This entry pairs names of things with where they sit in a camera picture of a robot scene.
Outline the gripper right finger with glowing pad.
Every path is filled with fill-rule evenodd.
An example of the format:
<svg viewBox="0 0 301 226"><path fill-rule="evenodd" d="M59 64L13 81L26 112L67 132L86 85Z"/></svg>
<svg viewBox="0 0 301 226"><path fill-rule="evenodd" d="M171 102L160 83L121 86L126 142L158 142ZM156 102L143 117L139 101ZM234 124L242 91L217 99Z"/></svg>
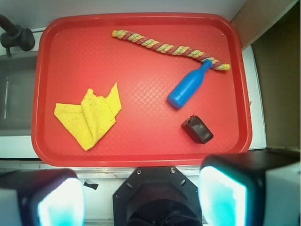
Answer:
<svg viewBox="0 0 301 226"><path fill-rule="evenodd" d="M201 164L198 198L211 226L298 226L301 154L285 149L212 154Z"/></svg>

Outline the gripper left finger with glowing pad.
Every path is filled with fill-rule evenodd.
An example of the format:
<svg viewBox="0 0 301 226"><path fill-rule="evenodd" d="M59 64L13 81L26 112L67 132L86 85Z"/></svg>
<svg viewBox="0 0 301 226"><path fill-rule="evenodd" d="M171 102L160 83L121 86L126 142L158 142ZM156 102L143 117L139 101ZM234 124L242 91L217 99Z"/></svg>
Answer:
<svg viewBox="0 0 301 226"><path fill-rule="evenodd" d="M83 184L71 169L0 174L2 226L83 226Z"/></svg>

